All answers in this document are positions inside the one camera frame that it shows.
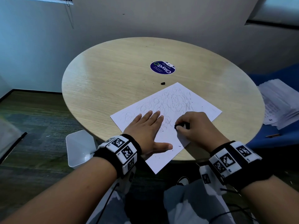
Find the table top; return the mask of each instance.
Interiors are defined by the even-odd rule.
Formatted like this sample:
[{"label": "table top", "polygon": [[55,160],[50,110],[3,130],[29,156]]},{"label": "table top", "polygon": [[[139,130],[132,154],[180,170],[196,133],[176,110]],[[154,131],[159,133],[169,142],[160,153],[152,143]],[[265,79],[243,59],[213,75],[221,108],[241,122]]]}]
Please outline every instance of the table top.
[{"label": "table top", "polygon": [[[169,62],[176,70],[155,73],[150,68],[155,61]],[[228,139],[248,143],[261,128],[264,102],[247,74],[218,54],[170,39],[122,38],[85,50],[65,70],[62,94],[79,123],[107,140],[121,134],[110,115],[176,82],[222,110],[213,124]],[[208,157],[190,143],[173,160]]]}]

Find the round sticker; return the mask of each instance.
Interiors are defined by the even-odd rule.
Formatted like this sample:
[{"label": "round sticker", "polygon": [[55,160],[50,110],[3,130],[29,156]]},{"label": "round sticker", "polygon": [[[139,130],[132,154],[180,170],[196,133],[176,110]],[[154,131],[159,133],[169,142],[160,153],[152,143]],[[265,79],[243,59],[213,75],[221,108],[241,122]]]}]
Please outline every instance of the round sticker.
[{"label": "round sticker", "polygon": [[175,66],[165,61],[152,62],[150,68],[159,74],[169,75],[176,71]]}]

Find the white plastic bin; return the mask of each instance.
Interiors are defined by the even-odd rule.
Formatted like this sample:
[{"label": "white plastic bin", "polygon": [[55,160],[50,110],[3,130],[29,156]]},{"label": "white plastic bin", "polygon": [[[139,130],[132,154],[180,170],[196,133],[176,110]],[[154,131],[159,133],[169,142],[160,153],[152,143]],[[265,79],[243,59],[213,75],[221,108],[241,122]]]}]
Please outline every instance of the white plastic bin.
[{"label": "white plastic bin", "polygon": [[94,138],[85,130],[69,134],[65,138],[68,153],[68,164],[71,168],[78,168],[92,158],[97,150]]}]

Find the wrist tracker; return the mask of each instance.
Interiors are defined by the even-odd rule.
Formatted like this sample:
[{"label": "wrist tracker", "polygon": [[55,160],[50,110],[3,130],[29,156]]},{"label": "wrist tracker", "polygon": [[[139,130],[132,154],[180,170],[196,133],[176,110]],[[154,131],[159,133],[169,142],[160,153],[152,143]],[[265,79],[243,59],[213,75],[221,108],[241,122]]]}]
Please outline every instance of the wrist tracker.
[{"label": "wrist tracker", "polygon": [[238,191],[273,175],[262,158],[241,142],[225,143],[213,150],[210,156],[209,166],[219,181]]},{"label": "wrist tracker", "polygon": [[94,154],[109,161],[115,167],[118,178],[124,178],[125,174],[132,169],[138,155],[141,155],[140,145],[128,134],[109,138],[99,145]]}]

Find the wall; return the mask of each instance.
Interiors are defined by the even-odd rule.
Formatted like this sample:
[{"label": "wall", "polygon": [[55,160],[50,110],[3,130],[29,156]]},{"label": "wall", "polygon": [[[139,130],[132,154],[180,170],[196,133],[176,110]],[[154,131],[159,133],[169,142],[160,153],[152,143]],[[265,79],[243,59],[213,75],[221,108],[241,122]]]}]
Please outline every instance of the wall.
[{"label": "wall", "polygon": [[17,89],[61,91],[69,62],[122,37],[164,37],[216,52],[245,72],[299,62],[299,31],[244,26],[257,0],[0,0],[0,66]]},{"label": "wall", "polygon": [[4,81],[0,75],[0,98],[7,94],[11,90],[11,87]]}]

